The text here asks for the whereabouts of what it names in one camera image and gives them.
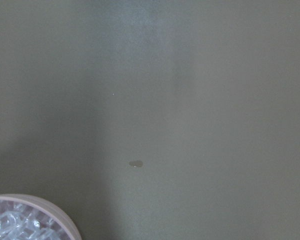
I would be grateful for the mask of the pink bowl of ice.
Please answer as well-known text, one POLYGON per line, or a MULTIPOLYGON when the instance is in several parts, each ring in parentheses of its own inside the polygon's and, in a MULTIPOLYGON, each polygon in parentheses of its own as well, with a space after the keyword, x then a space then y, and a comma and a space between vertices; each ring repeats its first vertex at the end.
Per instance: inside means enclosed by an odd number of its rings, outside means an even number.
POLYGON ((26 194, 0 195, 0 240, 81 240, 78 228, 58 206, 26 194))

